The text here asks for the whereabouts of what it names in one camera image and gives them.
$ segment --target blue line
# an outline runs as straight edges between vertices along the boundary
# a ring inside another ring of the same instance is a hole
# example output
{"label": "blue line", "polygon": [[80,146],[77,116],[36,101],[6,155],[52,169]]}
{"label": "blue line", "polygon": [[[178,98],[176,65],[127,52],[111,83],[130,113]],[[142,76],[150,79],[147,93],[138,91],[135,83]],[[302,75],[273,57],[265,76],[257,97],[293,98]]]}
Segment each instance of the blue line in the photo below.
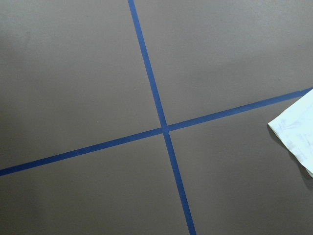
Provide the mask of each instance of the blue line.
{"label": "blue line", "polygon": [[190,119],[187,121],[182,121],[179,123],[175,123],[172,125],[168,126],[169,131],[174,131],[174,130],[178,130],[184,127],[188,127],[188,126],[193,126],[193,125],[197,125],[203,122],[207,122],[207,121],[212,121],[215,119],[219,119],[219,118],[223,118],[223,117],[227,117],[230,115],[234,115],[234,114],[238,114],[238,113],[242,113],[242,112],[246,112],[252,109],[257,109],[257,108],[261,108],[267,105],[271,105],[271,104],[275,104],[275,103],[279,103],[282,101],[286,101],[289,99],[293,99],[293,98],[297,98],[297,97],[301,97],[303,95],[305,95],[306,93],[308,93],[310,90],[312,90],[312,88],[308,88],[302,91],[297,91],[297,92],[292,92],[289,94],[284,94],[284,95],[280,95],[277,97],[273,97],[273,98],[269,98],[269,99],[265,99],[262,101],[258,101],[255,103],[251,103],[251,104],[247,104],[247,105],[243,105],[243,106],[239,106],[236,108],[232,108],[232,109],[228,109],[228,110],[224,110],[218,113],[214,113],[214,114],[209,114],[209,115],[205,115],[202,117],[197,117],[194,119]]}
{"label": "blue line", "polygon": [[49,164],[49,163],[54,163],[57,161],[68,159],[68,158],[73,158],[73,157],[83,155],[86,153],[91,153],[91,152],[98,151],[101,149],[110,148],[113,146],[117,146],[120,144],[132,142],[132,141],[137,141],[137,140],[140,140],[143,138],[147,138],[147,137],[151,137],[151,136],[155,136],[155,135],[159,135],[159,134],[162,134],[161,128],[141,132],[138,134],[122,137],[122,138],[108,141],[108,142],[104,142],[104,143],[95,144],[95,145],[92,145],[89,147],[80,148],[80,149],[73,150],[73,151],[70,151],[67,153],[62,153],[62,154],[58,154],[58,155],[55,155],[52,157],[43,158],[43,159],[35,160],[33,162],[28,162],[28,163],[24,163],[21,165],[16,165],[16,166],[12,166],[12,167],[9,167],[6,169],[2,169],[2,170],[0,170],[0,176],[11,174],[11,173],[22,171],[22,170],[26,170],[26,169],[30,169],[30,168],[34,168],[34,167]]}
{"label": "blue line", "polygon": [[156,110],[157,110],[157,114],[160,120],[160,124],[161,124],[161,128],[162,128],[162,132],[163,132],[163,136],[164,136],[164,140],[166,143],[166,148],[167,148],[167,152],[170,158],[170,162],[171,162],[171,166],[172,166],[172,170],[174,173],[174,178],[176,181],[176,185],[177,185],[177,189],[179,192],[179,197],[180,197],[180,201],[182,204],[182,208],[184,211],[184,215],[185,215],[185,219],[187,222],[187,227],[189,230],[189,234],[190,235],[195,235],[196,234],[196,230],[195,230],[195,226],[194,226],[194,222],[192,220],[192,216],[191,216],[191,212],[189,209],[189,205],[188,205],[188,201],[187,201],[187,197],[186,197],[186,193],[185,193],[185,189],[182,183],[182,179],[181,179],[181,175],[179,172],[179,167],[178,167],[178,163],[176,160],[176,156],[175,156],[175,152],[174,152],[174,148],[173,148],[173,144],[171,141],[171,137],[169,134],[169,129],[166,123],[166,119],[165,119],[165,114],[163,111],[163,107],[161,104],[161,100],[160,100],[160,96],[157,90],[157,84],[155,81],[155,77],[153,74],[153,70],[152,70],[152,66],[150,63],[150,59],[149,59],[149,55],[148,55],[148,51],[146,48],[146,44],[143,38],[143,34],[142,34],[142,30],[141,30],[141,26],[140,26],[140,22],[139,22],[139,18],[137,15],[137,11],[136,11],[136,7],[135,7],[135,3],[134,0],[128,0],[128,4],[130,7],[130,11],[132,14],[132,18],[133,18],[133,22],[134,22],[134,27],[136,30],[136,34],[137,34],[137,38],[138,38],[138,42],[139,42],[139,46],[140,46],[140,50],[141,50],[141,54],[142,54],[142,58],[146,67],[146,71],[147,71],[147,75],[149,78],[149,82],[150,82],[150,87],[151,87],[151,91],[153,94],[153,98],[156,104]]}

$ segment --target gray floor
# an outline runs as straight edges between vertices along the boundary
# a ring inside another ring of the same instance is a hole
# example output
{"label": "gray floor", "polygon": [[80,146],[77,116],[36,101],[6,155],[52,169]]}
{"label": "gray floor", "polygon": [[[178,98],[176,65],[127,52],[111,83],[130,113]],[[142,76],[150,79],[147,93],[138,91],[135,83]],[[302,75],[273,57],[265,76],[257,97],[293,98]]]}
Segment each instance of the gray floor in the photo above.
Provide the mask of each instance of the gray floor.
{"label": "gray floor", "polygon": [[[313,2],[135,0],[168,124],[312,87]],[[313,180],[267,127],[170,132],[197,234],[310,235]],[[160,127],[129,5],[0,2],[0,170]],[[0,234],[189,234],[162,135],[0,177]]]}

